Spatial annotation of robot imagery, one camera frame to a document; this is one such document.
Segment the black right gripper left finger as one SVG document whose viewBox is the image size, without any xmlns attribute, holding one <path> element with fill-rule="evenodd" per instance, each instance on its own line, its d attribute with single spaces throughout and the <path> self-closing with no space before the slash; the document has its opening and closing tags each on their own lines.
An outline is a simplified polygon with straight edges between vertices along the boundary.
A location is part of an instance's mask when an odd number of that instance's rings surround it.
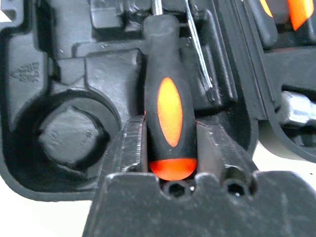
<svg viewBox="0 0 316 237">
<path fill-rule="evenodd" d="M 106 151 L 82 235 L 139 237 L 145 230 L 148 184 L 146 123 L 137 116 Z"/>
</svg>

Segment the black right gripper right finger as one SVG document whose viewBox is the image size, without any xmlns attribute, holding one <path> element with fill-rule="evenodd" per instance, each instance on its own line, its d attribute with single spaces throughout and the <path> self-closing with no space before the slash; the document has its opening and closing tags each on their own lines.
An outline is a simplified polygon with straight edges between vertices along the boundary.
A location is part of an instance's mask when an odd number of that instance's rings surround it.
<svg viewBox="0 0 316 237">
<path fill-rule="evenodd" d="M 223 126 L 196 123 L 197 173 L 216 179 L 251 179 L 257 169 L 250 154 L 228 135 Z"/>
</svg>

